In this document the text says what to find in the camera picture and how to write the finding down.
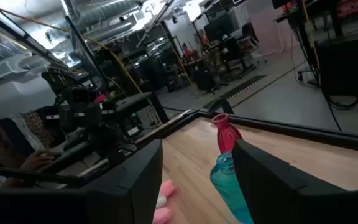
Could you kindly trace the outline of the black office chair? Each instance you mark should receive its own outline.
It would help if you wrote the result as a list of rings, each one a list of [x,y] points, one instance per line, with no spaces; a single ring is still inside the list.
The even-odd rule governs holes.
[[[228,86],[227,83],[218,83],[207,67],[197,67],[194,69],[193,78],[197,88],[206,93],[215,94],[215,91],[220,89],[220,86]]]

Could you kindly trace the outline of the black table frame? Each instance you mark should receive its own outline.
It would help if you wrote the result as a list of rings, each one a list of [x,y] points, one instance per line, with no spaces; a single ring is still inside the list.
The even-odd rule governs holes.
[[[212,118],[217,115],[217,112],[209,113],[206,109],[189,109],[182,114],[171,119],[169,122],[158,127],[152,132],[146,134],[135,141],[139,147],[143,147],[154,139],[163,139],[180,128],[186,126],[198,118]],[[268,131],[271,133],[283,134],[300,139],[307,139],[310,141],[329,144],[337,147],[344,147],[358,151],[358,135],[352,133],[345,133],[342,131],[332,131],[328,129],[312,128],[307,126],[300,126],[295,124],[286,124],[273,121],[265,121],[260,119],[244,118],[236,115],[229,115],[231,123],[245,127],[254,128],[258,130]]]

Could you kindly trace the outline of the black computer monitor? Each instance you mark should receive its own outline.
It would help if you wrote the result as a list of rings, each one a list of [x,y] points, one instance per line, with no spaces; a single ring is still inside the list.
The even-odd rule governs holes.
[[[228,14],[222,15],[204,26],[209,41],[221,40],[223,35],[230,36],[235,30]]]

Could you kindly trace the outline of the pink tulip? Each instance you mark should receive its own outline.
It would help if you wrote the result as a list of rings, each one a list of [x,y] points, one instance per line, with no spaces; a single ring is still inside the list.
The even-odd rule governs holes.
[[[172,193],[176,190],[176,186],[172,180],[166,180],[162,182],[159,194],[169,198]]]
[[[171,212],[172,211],[168,207],[156,209],[152,224],[165,224],[170,220]]]

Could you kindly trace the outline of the black equipment cart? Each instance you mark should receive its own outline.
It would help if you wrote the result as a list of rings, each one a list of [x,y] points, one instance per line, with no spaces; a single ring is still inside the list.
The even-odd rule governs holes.
[[[358,96],[358,32],[316,43],[320,82],[329,96]]]

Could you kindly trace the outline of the black ribbed floor cover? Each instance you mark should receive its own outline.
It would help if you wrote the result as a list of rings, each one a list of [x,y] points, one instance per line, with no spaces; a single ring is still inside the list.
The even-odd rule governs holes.
[[[269,84],[269,75],[257,75],[233,89],[223,93],[218,98],[223,98],[235,107],[251,96],[263,90]]]

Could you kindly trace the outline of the white tulip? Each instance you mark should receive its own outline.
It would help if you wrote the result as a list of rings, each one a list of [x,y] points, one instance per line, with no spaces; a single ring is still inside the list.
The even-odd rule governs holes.
[[[157,209],[163,208],[165,206],[166,202],[167,202],[166,196],[159,195],[157,198],[157,203],[156,203],[155,209],[157,210]]]

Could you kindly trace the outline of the black desk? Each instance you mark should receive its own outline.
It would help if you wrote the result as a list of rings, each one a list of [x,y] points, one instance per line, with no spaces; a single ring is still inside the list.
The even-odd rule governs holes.
[[[113,121],[121,123],[122,120],[130,114],[138,112],[139,110],[152,106],[158,115],[159,120],[165,124],[169,118],[164,111],[164,108],[157,98],[157,95],[152,92],[138,93],[136,95],[127,97],[116,103],[116,113],[114,113]]]

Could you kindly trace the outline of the teal glass vase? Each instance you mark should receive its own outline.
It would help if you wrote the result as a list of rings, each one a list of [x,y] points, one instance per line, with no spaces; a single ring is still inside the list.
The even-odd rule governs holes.
[[[216,159],[209,176],[231,213],[241,223],[254,224],[237,180],[231,152],[224,152]]]

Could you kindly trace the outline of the red glass vase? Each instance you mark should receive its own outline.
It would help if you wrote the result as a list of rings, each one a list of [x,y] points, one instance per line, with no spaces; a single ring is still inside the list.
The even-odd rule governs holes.
[[[232,151],[235,141],[242,139],[242,136],[239,130],[229,122],[229,115],[221,113],[211,121],[218,129],[217,142],[221,154]]]

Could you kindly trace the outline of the person's hand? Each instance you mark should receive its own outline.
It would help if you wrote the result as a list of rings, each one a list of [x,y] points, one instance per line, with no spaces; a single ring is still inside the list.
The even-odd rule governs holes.
[[[20,170],[37,171],[52,163],[61,156],[60,152],[36,151],[32,153],[20,166]]]

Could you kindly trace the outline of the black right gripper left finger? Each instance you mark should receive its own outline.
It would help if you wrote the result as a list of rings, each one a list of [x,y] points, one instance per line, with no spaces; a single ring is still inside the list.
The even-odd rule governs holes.
[[[155,139],[80,188],[0,189],[0,224],[152,224],[162,161]]]

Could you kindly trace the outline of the silver ceiling air duct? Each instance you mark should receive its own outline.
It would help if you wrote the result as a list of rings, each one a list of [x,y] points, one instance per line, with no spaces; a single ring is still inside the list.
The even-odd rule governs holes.
[[[143,0],[92,0],[89,4],[78,5],[74,0],[61,0],[66,13],[78,30],[108,19],[124,16],[143,6]]]

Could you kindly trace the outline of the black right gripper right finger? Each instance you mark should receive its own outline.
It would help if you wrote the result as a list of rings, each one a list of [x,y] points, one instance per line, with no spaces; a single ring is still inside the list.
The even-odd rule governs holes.
[[[234,168],[255,224],[358,224],[358,190],[345,190],[236,140]]]

